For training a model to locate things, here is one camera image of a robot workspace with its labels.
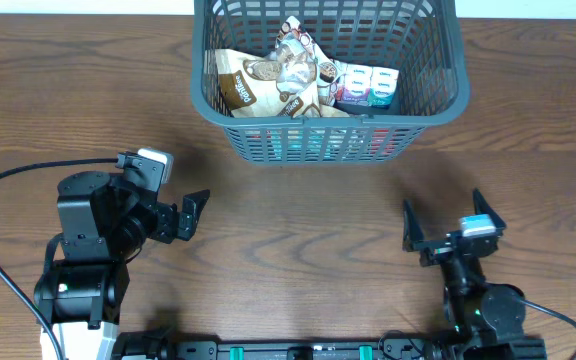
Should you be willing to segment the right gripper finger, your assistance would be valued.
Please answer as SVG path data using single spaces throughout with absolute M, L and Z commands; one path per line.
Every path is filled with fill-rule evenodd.
M 404 232 L 403 244 L 404 245 L 417 245 L 425 240 L 424 233 L 417 221 L 415 212 L 408 200 L 403 201 L 403 215 L 404 215 Z
M 507 225 L 497 212 L 488 204 L 478 188 L 472 192 L 474 210 L 477 215 L 488 215 L 497 230 L 505 230 Z

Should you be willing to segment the Kleenex tissue multipack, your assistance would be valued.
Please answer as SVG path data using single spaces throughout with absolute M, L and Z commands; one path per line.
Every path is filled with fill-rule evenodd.
M 399 71 L 386 67 L 336 61 L 340 70 L 335 99 L 337 103 L 388 109 L 394 99 Z

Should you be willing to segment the dried mushroom bag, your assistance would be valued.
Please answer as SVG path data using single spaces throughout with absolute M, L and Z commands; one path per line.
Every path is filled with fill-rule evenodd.
M 315 83 L 310 83 L 305 89 L 296 94 L 282 92 L 280 94 L 282 107 L 278 116 L 291 118 L 347 118 L 349 114 L 333 106 L 322 105 L 319 102 L 318 88 Z
M 289 117 L 277 115 L 280 94 L 299 93 L 310 83 L 317 85 L 319 102 L 334 107 L 340 70 L 294 16 L 282 24 L 269 55 L 218 49 L 215 58 L 220 92 L 235 118 Z

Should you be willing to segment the mint green wipes packet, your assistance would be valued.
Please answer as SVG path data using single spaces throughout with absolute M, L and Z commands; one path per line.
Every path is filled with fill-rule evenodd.
M 364 130 L 332 130 L 328 136 L 324 130 L 312 130 L 308 136 L 299 130 L 289 130 L 285 142 L 278 139 L 278 136 L 277 132 L 268 132 L 272 149 L 277 156 L 286 150 L 287 158 L 304 157 L 307 161 L 314 161 L 319 156 L 325 160 L 338 156 L 349 159 L 358 154 L 362 146 L 370 140 L 369 134 Z

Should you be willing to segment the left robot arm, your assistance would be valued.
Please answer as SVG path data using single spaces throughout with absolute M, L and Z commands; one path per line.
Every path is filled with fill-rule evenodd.
M 142 148 L 112 162 L 115 173 L 80 172 L 58 185 L 62 231 L 47 245 L 34 289 L 34 303 L 50 326 L 40 335 L 45 359 L 177 355 L 164 331 L 120 332 L 128 264 L 148 239 L 190 240 L 210 192 L 187 194 L 179 204 L 159 202 L 173 164 L 168 153 Z

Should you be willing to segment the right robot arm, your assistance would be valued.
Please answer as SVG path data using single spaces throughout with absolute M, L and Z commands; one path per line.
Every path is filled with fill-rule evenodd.
M 402 248 L 417 252 L 421 266 L 441 268 L 444 312 L 453 326 L 450 333 L 425 341 L 426 359 L 510 359 L 510 343 L 524 335 L 522 291 L 487 282 L 480 263 L 498 250 L 506 223 L 479 190 L 472 198 L 474 213 L 438 240 L 425 238 L 410 202 L 403 202 Z

